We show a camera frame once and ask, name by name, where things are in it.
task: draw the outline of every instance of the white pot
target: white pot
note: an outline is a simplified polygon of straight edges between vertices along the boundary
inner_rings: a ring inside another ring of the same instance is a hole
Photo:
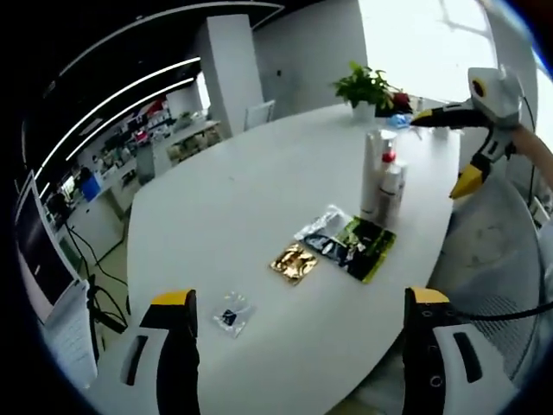
[[[353,121],[356,124],[373,125],[376,119],[377,106],[361,101],[353,108]]]

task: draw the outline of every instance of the white pillar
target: white pillar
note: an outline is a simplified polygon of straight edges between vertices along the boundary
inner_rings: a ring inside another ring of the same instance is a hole
[[[246,108],[264,102],[247,15],[208,17],[196,51],[212,104],[213,119],[228,137],[244,131]]]

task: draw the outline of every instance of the human arm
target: human arm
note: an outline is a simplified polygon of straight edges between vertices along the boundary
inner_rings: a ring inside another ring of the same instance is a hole
[[[528,157],[542,174],[553,191],[553,154],[540,137],[519,126],[512,134],[512,141],[520,154]]]

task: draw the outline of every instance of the yellow tip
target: yellow tip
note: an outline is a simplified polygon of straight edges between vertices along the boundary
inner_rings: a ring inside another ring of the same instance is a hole
[[[192,290],[182,290],[161,294],[152,300],[152,305],[184,305],[188,293]]]
[[[431,290],[430,288],[410,288],[415,293],[415,301],[417,303],[449,303],[449,298],[444,296],[440,291]]]
[[[419,112],[413,119],[411,120],[411,123],[413,121],[417,121],[418,119],[425,118],[425,117],[431,117],[432,116],[432,110],[424,110]]]
[[[482,172],[469,164],[449,194],[453,200],[474,193],[482,185]]]

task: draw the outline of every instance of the gold foil packet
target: gold foil packet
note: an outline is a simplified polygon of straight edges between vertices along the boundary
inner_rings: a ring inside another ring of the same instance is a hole
[[[270,263],[270,267],[281,274],[286,281],[297,285],[315,268],[317,258],[299,244],[290,245]]]

